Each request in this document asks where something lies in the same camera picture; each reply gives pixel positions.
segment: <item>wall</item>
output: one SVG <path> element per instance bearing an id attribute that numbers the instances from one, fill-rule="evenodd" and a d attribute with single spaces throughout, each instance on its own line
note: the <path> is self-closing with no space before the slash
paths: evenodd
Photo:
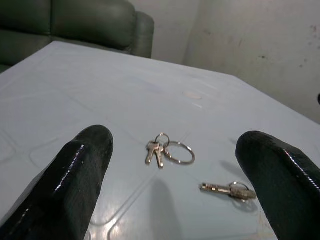
<path id="1" fill-rule="evenodd" d="M 320 0 L 201 0 L 184 64 L 235 75 L 320 123 Z"/>
<path id="2" fill-rule="evenodd" d="M 182 64 L 199 0 L 129 0 L 155 21 L 152 58 Z"/>

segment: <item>table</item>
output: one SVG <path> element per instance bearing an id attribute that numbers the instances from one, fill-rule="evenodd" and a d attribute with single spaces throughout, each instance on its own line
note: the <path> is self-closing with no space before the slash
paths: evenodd
<path id="1" fill-rule="evenodd" d="M 0 75 L 0 218 L 95 124 L 110 129 L 114 152 L 86 239 L 276 239 L 258 200 L 242 205 L 199 184 L 252 187 L 235 157 L 251 130 L 320 166 L 320 126 L 234 76 L 53 42 Z M 145 165 L 160 132 L 192 147 L 194 164 Z"/>

